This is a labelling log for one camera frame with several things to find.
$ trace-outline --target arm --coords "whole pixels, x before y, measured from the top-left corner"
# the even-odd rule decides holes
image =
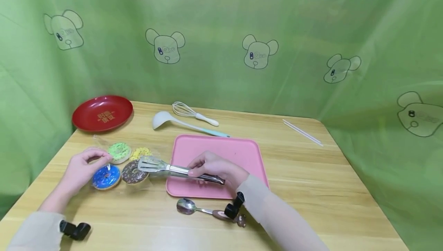
[[[32,213],[12,237],[6,251],[58,251],[63,234],[60,222],[70,199],[112,157],[98,148],[88,148],[71,158],[66,172],[38,211]]]
[[[248,175],[236,191],[243,193],[245,208],[283,250],[329,250],[303,217],[256,176]]]
[[[242,167],[209,151],[192,160],[188,167],[192,169],[189,176],[198,177],[204,173],[219,175],[231,188],[241,191],[245,197],[245,208],[284,250],[328,251],[320,237],[294,208],[271,193],[262,181]]]
[[[12,238],[7,251],[60,250],[63,234],[60,222],[65,220],[65,210],[71,196],[57,186],[38,211],[32,213]]]

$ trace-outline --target yellow donut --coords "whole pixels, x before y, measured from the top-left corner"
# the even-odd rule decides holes
[[[131,157],[129,157],[129,161],[135,161],[141,159],[143,156],[152,156],[151,150],[146,147],[139,147],[134,150]]]

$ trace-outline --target metal spoon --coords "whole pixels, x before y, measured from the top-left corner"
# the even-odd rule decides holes
[[[182,198],[177,201],[177,211],[184,213],[185,215],[191,215],[196,211],[201,211],[202,213],[207,213],[213,215],[215,218],[221,219],[223,221],[230,221],[232,223],[237,223],[240,227],[246,226],[246,216],[238,215],[235,219],[230,219],[225,215],[224,211],[220,210],[207,210],[196,207],[195,203],[187,198]]]

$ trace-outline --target green donut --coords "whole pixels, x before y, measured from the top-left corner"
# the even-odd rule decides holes
[[[113,156],[113,163],[128,159],[131,155],[131,147],[126,143],[114,143],[108,148],[108,153]]]

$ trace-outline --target spoon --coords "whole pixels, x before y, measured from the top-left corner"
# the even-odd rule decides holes
[[[222,132],[217,132],[217,131],[213,131],[210,129],[205,129],[205,128],[200,128],[197,126],[189,125],[183,121],[176,119],[175,117],[173,117],[170,113],[168,113],[166,111],[160,111],[154,115],[154,118],[152,118],[152,129],[154,129],[154,130],[157,129],[166,121],[174,121],[176,123],[180,123],[181,125],[188,126],[189,128],[196,129],[198,131],[202,131],[202,132],[205,132],[210,135],[215,135],[217,137],[225,137],[225,138],[231,137],[230,135],[224,134]]]
[[[191,215],[196,211],[201,211],[202,213],[213,215],[215,218],[221,219],[223,221],[230,221],[232,223],[237,223],[237,225],[240,227],[246,226],[245,215],[238,215],[235,217],[235,219],[230,219],[225,215],[224,211],[198,208],[196,207],[195,203],[192,200],[187,198],[182,198],[177,201],[177,211],[179,211],[180,213],[184,213],[185,215]]]

